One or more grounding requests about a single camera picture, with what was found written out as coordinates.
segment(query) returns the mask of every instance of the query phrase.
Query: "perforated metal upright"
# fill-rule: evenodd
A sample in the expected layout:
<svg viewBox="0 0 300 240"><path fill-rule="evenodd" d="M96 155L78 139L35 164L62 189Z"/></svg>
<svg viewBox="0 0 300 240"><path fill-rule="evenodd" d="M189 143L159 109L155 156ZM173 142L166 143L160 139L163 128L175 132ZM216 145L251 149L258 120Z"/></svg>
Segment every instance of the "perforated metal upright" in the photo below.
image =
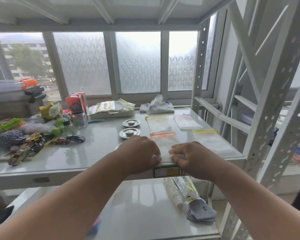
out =
<svg viewBox="0 0 300 240"><path fill-rule="evenodd" d="M266 75L260 72L258 58L237 3L232 2L227 9L238 39L244 64L247 67L247 73L258 99L258 104L255 106L249 104L248 100L243 101L255 110L243 151L244 156L247 157L243 170L251 177L256 178L262 158L266 153L266 146L284 104L285 95L290 88L300 62L300 0L288 0L288 5L282 15L282 24L279 25L279 37ZM241 130L244 129L242 125L235 122L234 118L220 114L220 112L217 113L203 99L195 96L195 93L193 94L193 100L204 105L213 115L231 126ZM257 181L268 188L278 182L299 142L300 88ZM224 225L222 239L246 239L248 237L248 231L238 221L239 219L234 210L228 204L222 223Z"/></svg>

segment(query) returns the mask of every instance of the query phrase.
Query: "window frame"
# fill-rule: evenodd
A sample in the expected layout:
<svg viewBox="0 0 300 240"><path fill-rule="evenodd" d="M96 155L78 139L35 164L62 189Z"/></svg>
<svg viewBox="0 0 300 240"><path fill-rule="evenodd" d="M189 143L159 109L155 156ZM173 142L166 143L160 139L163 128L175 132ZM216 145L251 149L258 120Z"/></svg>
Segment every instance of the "window frame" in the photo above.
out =
<svg viewBox="0 0 300 240"><path fill-rule="evenodd" d="M217 34L222 34L224 27L225 27L225 12L226 10L220 10L217 12L216 17L216 26L215 26L215 35L213 40L213 48L212 48L212 55L211 55L211 62L209 68L209 75L208 75L208 83L207 89L202 90L201 97L204 99L212 99L214 95L214 90L216 86L216 73L217 67L219 64L219 57L220 57L220 50L221 50L221 42L216 42ZM87 96L89 105L93 105L95 102L99 101L107 101L109 99L117 100L122 98L128 102L135 103L137 107L140 106L141 103L150 102L155 96L162 94L165 100L169 100L172 102L173 105L190 105L191 104L191 97L192 97L192 90L182 90L182 91L168 91L168 69L169 69L169 32L170 31L198 31L198 36L200 35L200 28L201 25L191 26L190 28L182 29L183 24L175 24L175 28L166 28L163 26L158 25L158 29L152 30L136 30L135 27L132 27L130 30L110 30L110 31L103 31L104 35L104 45L106 50L107 56L107 63L108 63L108 72L110 78L110 87L111 87L111 94L104 94L104 95L91 95ZM26 32L24 30L13 30L14 32ZM76 32L75 30L60 30L62 32ZM131 93L131 94L123 94L120 92L120 73L119 73L119 65L118 65L118 55L117 55L117 48L116 48L116 31L131 31L131 32L140 32L140 31L160 31L161 32L161 91L155 93ZM96 27L95 30L89 30L89 32L100 32L100 28ZM47 49L47 54L51 62L51 66L53 72L55 74L56 83L58 85L58 89L60 92L61 100L64 101L65 98L69 95L68 88L65 82L65 78L63 75L59 55L57 52L57 48L55 45L54 37L52 31L44 31L41 32L43 35L43 39L45 42L45 46ZM2 52L2 56L4 61L9 69L7 61L5 60L4 54Z"/></svg>

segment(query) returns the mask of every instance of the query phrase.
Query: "label sticker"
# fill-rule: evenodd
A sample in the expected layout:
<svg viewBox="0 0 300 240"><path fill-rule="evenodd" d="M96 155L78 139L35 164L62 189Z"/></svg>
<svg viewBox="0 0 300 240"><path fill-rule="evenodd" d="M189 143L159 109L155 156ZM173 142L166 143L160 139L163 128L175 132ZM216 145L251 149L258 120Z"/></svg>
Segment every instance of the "label sticker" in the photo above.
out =
<svg viewBox="0 0 300 240"><path fill-rule="evenodd" d="M163 167L156 167L153 169L154 178L178 176L184 174L185 174L184 170L178 166L163 166Z"/></svg>

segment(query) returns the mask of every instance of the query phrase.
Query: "glass bottle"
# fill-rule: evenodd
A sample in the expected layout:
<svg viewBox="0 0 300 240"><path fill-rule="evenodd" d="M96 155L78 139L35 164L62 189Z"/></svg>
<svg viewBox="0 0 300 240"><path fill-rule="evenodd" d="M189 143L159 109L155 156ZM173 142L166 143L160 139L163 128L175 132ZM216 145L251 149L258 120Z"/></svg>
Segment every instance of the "glass bottle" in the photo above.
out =
<svg viewBox="0 0 300 240"><path fill-rule="evenodd" d="M82 110L80 112L73 112L72 113L72 121L77 129L82 129L87 127L88 119L85 112Z"/></svg>
<svg viewBox="0 0 300 240"><path fill-rule="evenodd" d="M69 121L63 121L63 127L62 127L62 132L65 136L69 134L76 134L76 129L75 126Z"/></svg>

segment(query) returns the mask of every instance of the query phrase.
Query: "round metal lid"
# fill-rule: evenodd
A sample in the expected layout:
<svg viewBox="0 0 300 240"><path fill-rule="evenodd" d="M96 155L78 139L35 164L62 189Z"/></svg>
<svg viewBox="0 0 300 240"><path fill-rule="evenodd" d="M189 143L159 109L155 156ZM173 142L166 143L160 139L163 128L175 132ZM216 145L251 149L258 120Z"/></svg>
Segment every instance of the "round metal lid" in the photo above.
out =
<svg viewBox="0 0 300 240"><path fill-rule="evenodd" d="M139 124L140 124L140 121L135 120L135 119L125 120L125 121L122 122L122 125L124 127L136 127Z"/></svg>
<svg viewBox="0 0 300 240"><path fill-rule="evenodd" d="M137 128L126 128L120 131L119 136L128 139L134 135L140 135L140 130Z"/></svg>

